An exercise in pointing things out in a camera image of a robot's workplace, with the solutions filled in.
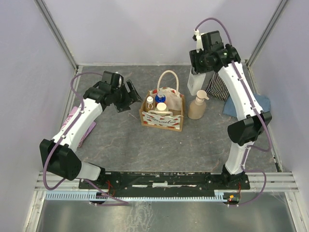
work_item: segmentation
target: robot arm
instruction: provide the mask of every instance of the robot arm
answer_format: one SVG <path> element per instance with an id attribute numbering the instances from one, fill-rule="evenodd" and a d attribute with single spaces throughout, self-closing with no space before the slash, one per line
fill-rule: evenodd
<path id="1" fill-rule="evenodd" d="M 197 79 L 200 79 L 201 74 L 211 71 L 218 72 L 235 105 L 238 122 L 227 128 L 232 145 L 229 158 L 223 167 L 223 173 L 226 173 L 228 179 L 230 179 L 232 176 L 240 175 L 243 172 L 241 166 L 244 165 L 245 150 L 250 149 L 250 145 L 253 145 L 257 137 L 263 132 L 262 124 L 256 112 L 260 113 L 266 125 L 271 121 L 271 114 L 270 112 L 264 113 L 262 107 L 256 101 L 244 76 L 237 50 L 229 44 L 224 48 L 219 31 L 200 34 L 197 30 L 193 39 L 197 42 L 197 49 L 190 51 L 192 73 L 189 80 L 191 79 L 190 81 L 194 82 L 195 75 Z M 239 78 L 232 62 L 239 71 L 241 78 Z M 254 107 L 252 107 L 248 95 L 253 100 Z"/>
<path id="2" fill-rule="evenodd" d="M 44 139 L 40 144 L 40 152 L 43 165 L 47 160 L 52 148 L 56 142 L 62 138 L 55 152 L 53 153 L 47 170 L 68 180 L 83 178 L 89 180 L 103 180 L 105 169 L 96 165 L 82 162 L 75 155 L 78 143 L 86 133 L 91 123 L 111 104 L 114 104 L 118 112 L 130 109 L 134 102 L 140 102 L 141 97 L 135 90 L 132 82 L 128 80 L 127 85 L 130 92 L 127 91 L 124 84 L 124 78 L 117 73 L 104 72 L 102 80 L 89 88 L 84 94 L 84 110 L 82 106 L 75 112 L 68 124 L 52 140 Z"/>

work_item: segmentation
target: bottle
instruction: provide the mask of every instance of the bottle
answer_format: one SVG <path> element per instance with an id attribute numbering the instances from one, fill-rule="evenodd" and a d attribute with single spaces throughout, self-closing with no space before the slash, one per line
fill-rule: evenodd
<path id="1" fill-rule="evenodd" d="M 156 106 L 158 105 L 158 103 L 161 103 L 161 102 L 166 103 L 166 97 L 161 91 L 158 92 L 158 94 L 155 96 L 154 99 L 155 99 Z"/>
<path id="2" fill-rule="evenodd" d="M 146 112 L 150 111 L 150 110 L 154 110 L 155 106 L 154 106 L 154 98 L 149 96 L 146 100 Z"/>
<path id="3" fill-rule="evenodd" d="M 159 111 L 159 112 L 162 111 L 163 112 L 163 113 L 155 113 L 156 115 L 166 116 L 169 109 L 164 102 L 159 102 L 158 105 L 155 108 L 155 111 Z"/>
<path id="4" fill-rule="evenodd" d="M 206 110 L 206 102 L 204 99 L 209 100 L 207 93 L 203 90 L 197 92 L 197 98 L 191 102 L 189 106 L 188 117 L 191 119 L 200 119 Z"/>

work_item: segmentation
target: pump dispenser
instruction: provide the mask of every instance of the pump dispenser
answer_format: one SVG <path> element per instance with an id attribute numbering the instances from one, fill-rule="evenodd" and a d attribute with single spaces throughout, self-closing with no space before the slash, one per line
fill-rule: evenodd
<path id="1" fill-rule="evenodd" d="M 197 98 L 189 106 L 188 117 L 191 119 L 200 119 L 206 110 L 205 99 L 209 100 L 207 93 L 203 90 L 197 92 Z"/>

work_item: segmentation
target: blue fabric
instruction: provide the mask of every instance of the blue fabric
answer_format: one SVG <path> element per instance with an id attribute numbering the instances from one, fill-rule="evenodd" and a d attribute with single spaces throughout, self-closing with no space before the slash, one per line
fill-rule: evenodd
<path id="1" fill-rule="evenodd" d="M 260 106 L 263 108 L 264 112 L 270 111 L 270 100 L 266 96 L 260 96 L 256 93 L 253 94 L 257 102 L 260 104 Z M 230 115 L 232 117 L 237 117 L 236 109 L 234 106 L 234 103 L 231 99 L 231 96 L 228 97 L 228 99 L 225 102 L 224 108 L 223 108 L 223 114 Z"/>

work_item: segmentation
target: black and white striped fabric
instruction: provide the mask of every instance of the black and white striped fabric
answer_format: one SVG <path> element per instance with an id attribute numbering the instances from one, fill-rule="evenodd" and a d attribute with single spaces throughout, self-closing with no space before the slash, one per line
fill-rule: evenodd
<path id="1" fill-rule="evenodd" d="M 206 93 L 222 101 L 226 101 L 229 93 L 219 74 L 215 72 L 206 88 Z"/>

